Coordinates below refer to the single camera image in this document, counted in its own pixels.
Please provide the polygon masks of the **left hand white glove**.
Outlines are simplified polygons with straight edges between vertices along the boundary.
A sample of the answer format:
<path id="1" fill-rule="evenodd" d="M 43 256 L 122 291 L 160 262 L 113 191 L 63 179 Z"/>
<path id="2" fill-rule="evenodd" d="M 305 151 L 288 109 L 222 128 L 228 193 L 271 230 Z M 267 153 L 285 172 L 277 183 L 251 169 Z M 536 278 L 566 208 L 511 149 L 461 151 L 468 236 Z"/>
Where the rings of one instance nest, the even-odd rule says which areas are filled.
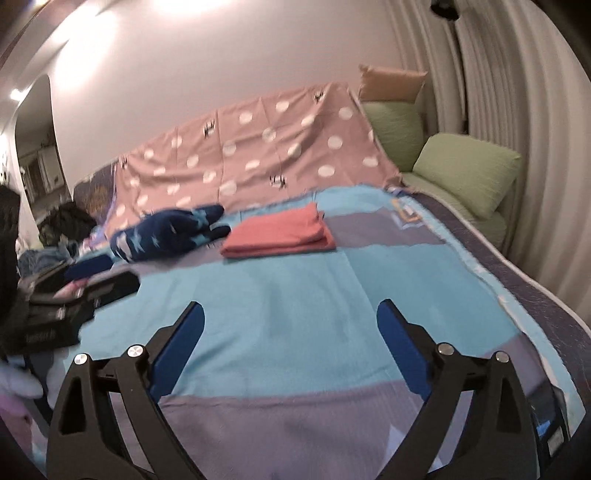
<path id="1" fill-rule="evenodd" d="M 2 395 L 25 399 L 43 396 L 42 384 L 28 371 L 2 360 L 0 362 L 0 390 Z"/>

